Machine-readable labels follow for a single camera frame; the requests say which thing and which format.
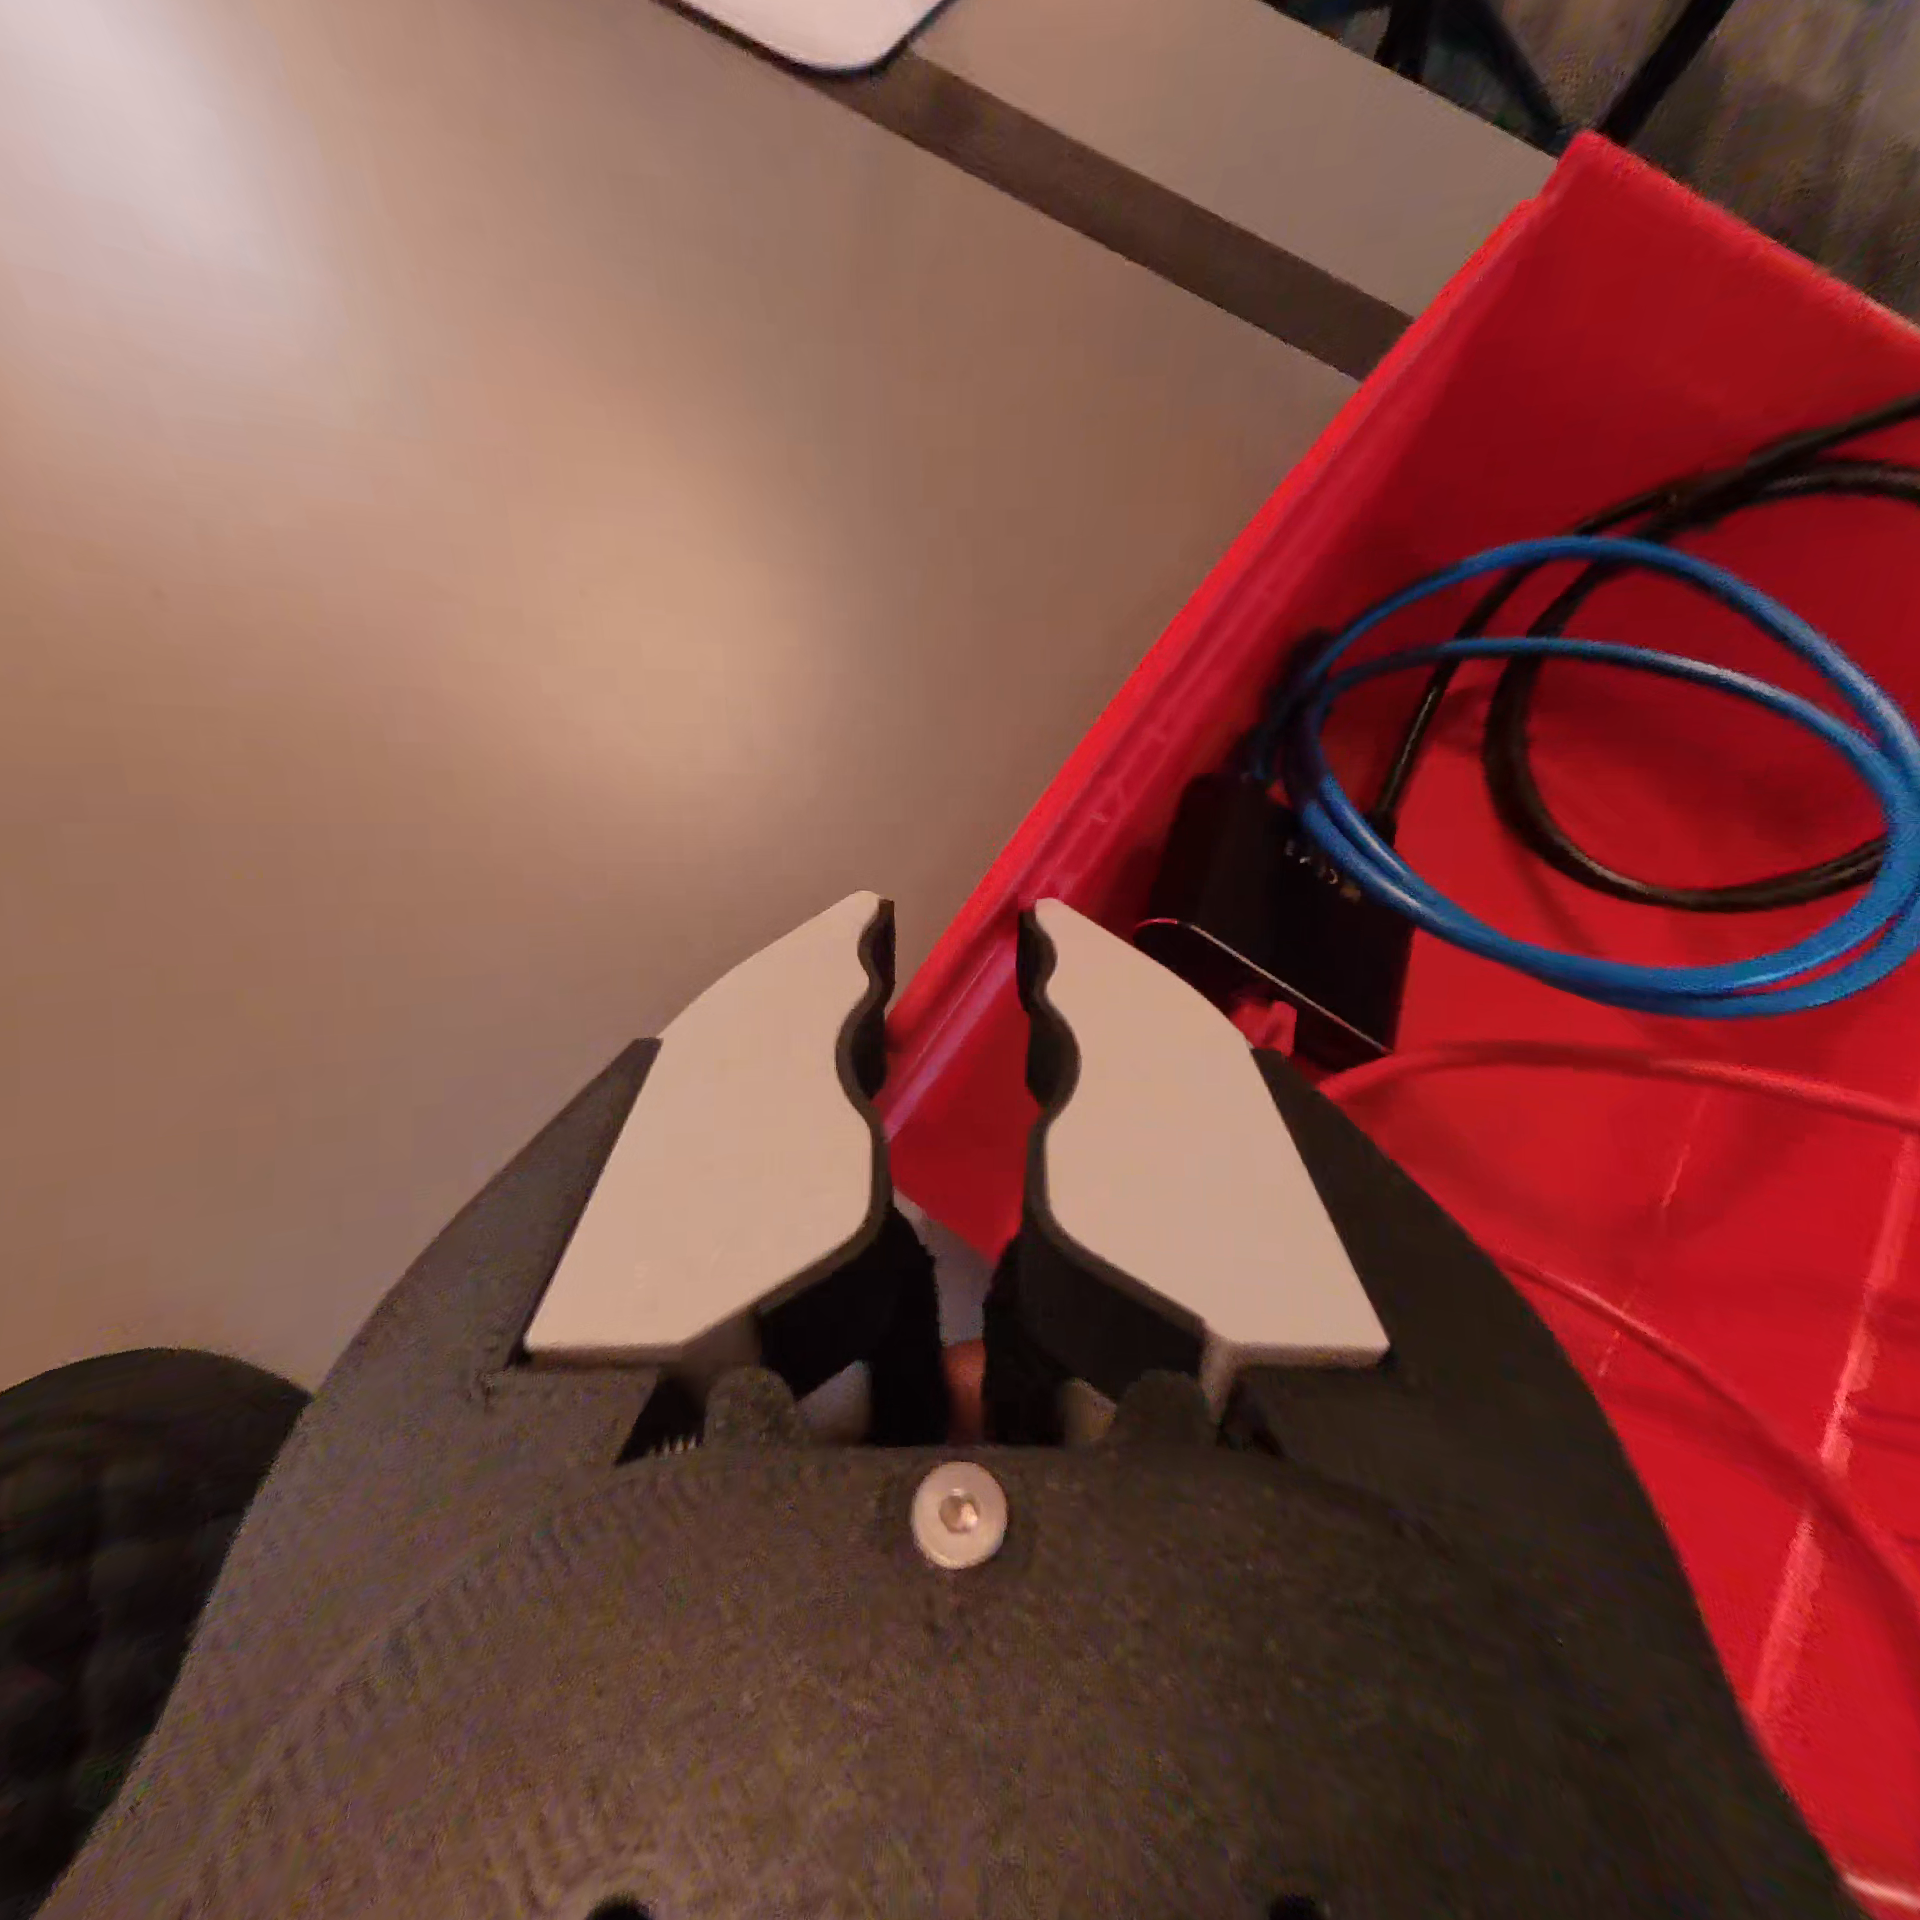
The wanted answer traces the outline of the black ethernet splitter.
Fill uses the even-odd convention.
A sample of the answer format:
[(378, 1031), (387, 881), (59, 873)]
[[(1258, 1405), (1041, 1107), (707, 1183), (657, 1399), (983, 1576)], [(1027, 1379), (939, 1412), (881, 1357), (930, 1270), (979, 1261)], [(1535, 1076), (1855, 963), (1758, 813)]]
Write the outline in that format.
[(1288, 1005), (1295, 1051), (1336, 1072), (1400, 1043), (1411, 936), (1311, 844), (1292, 807), (1238, 773), (1184, 788), (1135, 932), (1223, 1013)]

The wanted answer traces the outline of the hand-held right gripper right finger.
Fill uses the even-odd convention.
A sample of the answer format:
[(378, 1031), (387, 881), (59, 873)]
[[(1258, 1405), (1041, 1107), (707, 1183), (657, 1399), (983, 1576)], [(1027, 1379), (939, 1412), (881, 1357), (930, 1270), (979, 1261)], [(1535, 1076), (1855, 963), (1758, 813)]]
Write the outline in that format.
[(1019, 1308), (1070, 1374), (1366, 1368), (1387, 1329), (1255, 1051), (1058, 899), (1019, 927)]

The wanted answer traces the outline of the red plastic bin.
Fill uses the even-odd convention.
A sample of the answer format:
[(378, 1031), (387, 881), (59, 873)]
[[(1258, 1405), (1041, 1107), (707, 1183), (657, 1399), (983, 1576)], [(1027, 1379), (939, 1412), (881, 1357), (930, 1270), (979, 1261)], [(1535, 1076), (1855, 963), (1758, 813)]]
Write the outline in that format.
[[(1018, 909), (1131, 932), (1296, 637), (1486, 545), (1915, 390), (1915, 329), (1583, 142), (1372, 373), (1043, 788), (895, 1013), (905, 1196), (986, 1257), (1034, 1101)], [(1823, 1013), (1604, 1009), (1418, 939), (1351, 1116), (1522, 1280), (1687, 1563), (1767, 1756), (1915, 1916), (1915, 964)]]

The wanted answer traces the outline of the white flat device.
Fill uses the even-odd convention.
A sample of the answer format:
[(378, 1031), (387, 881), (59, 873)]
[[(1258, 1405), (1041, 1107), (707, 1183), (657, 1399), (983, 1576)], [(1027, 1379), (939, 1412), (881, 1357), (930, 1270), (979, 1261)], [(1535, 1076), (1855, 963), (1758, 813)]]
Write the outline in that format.
[(947, 1), (671, 1), (674, 11), (807, 76), (860, 78), (887, 64)]

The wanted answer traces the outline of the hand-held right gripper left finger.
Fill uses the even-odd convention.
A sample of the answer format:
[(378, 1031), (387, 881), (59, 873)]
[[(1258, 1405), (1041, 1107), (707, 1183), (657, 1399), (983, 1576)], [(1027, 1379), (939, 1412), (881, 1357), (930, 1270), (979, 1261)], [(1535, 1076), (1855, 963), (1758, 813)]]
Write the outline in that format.
[(524, 1333), (548, 1364), (702, 1364), (863, 1253), (891, 1207), (857, 1051), (895, 907), (849, 893), (721, 974), (659, 1037)]

